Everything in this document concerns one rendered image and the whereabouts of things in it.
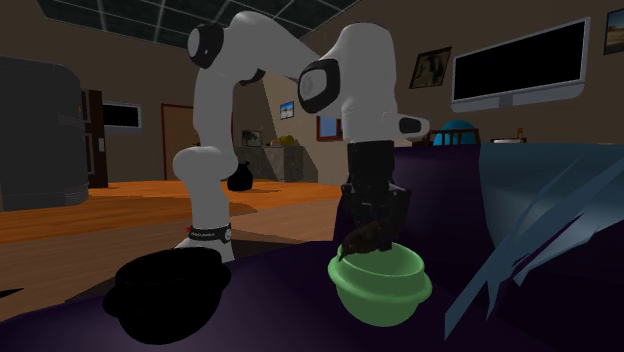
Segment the dark brown tall cabinet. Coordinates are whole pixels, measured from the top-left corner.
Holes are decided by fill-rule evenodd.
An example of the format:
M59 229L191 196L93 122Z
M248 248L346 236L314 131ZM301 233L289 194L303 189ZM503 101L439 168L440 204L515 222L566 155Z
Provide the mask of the dark brown tall cabinet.
M89 187L107 188L108 170L102 92L83 89L81 99Z

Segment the dark brown lumpy object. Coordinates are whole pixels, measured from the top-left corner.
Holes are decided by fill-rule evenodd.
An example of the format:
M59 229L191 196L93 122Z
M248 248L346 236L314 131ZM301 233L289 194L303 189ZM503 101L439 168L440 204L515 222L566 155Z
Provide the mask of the dark brown lumpy object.
M379 223L372 221L347 234L340 246L339 260L342 261L352 254L366 254L379 249L381 245L379 228Z

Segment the dark window with pale frame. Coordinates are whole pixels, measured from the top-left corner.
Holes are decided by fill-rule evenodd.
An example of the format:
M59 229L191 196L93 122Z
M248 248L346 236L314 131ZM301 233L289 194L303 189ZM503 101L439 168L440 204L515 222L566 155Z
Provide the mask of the dark window with pale frame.
M103 120L105 126L121 128L141 127L141 107L138 104L104 102Z

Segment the red framed window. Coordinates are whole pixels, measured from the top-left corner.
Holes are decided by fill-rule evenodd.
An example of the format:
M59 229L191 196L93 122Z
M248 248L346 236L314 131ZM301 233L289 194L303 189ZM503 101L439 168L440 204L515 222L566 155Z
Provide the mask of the red framed window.
M316 140L341 141L343 139L342 123L340 119L318 116L316 118Z

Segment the dark framed wall picture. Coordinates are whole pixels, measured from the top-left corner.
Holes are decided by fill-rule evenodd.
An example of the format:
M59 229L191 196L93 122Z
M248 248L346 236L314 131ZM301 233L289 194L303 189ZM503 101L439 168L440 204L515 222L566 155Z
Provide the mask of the dark framed wall picture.
M420 53L410 81L410 89L441 86L445 77L451 47Z

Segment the landscape wall picture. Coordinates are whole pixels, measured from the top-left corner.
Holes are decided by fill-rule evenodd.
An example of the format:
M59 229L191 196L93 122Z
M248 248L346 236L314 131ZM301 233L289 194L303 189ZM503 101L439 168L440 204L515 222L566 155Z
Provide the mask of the landscape wall picture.
M624 52L624 8L607 14L603 53Z

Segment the blue grey blanket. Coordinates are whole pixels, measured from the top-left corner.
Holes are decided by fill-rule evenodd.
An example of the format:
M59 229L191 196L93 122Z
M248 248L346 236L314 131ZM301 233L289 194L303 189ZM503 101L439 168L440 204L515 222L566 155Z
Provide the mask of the blue grey blanket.
M445 314L451 334L482 287L528 274L624 220L624 145L489 143L479 173L495 249Z

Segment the dark purple sofa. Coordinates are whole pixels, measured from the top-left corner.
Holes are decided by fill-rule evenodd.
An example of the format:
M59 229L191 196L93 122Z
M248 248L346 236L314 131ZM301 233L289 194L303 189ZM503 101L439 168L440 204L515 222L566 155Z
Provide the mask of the dark purple sofa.
M412 191L400 242L417 252L431 297L378 328L341 304L327 266L336 241L291 245L230 264L214 316L167 345L138 342L100 297L0 323L0 352L624 352L624 220L586 244L482 287L451 334L445 314L495 249L480 185L482 145L399 148L395 180Z

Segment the wall television with grey frame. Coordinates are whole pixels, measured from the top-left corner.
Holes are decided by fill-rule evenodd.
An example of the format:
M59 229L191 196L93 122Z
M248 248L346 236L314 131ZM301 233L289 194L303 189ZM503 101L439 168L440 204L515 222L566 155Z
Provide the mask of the wall television with grey frame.
M585 87L589 17L453 58L451 109L482 111L573 99Z

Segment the large dark grey cabinet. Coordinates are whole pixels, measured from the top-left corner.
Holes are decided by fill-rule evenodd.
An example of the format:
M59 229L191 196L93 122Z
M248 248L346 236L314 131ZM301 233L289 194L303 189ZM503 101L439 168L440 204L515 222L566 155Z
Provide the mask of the large dark grey cabinet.
M0 56L0 209L88 198L79 78L62 65Z

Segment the black bowl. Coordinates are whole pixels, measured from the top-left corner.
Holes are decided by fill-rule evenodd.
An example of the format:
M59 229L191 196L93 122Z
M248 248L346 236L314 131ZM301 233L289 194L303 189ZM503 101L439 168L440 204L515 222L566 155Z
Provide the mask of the black bowl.
M170 344L211 319L230 281L231 271L217 250L166 249L124 264L102 308L134 340Z

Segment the green bowl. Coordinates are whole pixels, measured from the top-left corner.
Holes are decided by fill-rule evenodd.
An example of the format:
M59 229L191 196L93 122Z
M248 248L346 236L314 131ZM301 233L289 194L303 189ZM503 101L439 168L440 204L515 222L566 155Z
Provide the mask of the green bowl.
M398 243L389 251L347 256L339 247L327 271L344 308L376 327L405 322L433 289L423 259Z

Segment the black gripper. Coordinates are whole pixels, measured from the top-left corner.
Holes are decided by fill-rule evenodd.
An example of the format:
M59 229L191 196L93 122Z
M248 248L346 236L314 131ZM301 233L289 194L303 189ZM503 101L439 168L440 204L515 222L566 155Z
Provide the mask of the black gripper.
M394 142L378 140L349 143L349 177L343 188L343 206L355 228L373 221L377 207L377 248L388 251L406 221L411 191L394 179Z

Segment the wooden chair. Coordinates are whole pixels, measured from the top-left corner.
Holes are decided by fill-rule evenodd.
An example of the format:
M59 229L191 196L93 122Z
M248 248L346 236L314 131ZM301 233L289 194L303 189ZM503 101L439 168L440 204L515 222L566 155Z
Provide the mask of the wooden chair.
M431 130L426 136L426 141L429 144L434 145L435 139L437 137L440 137L440 145L460 145L462 143L462 137L464 135L472 135L474 139L474 144L481 143L479 130L476 128Z

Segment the black bag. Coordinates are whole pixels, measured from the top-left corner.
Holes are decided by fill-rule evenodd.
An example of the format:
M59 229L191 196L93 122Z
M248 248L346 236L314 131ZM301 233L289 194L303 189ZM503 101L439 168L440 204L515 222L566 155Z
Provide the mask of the black bag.
M252 189L254 177L249 165L249 161L239 163L237 170L228 177L227 188L230 191L243 192Z

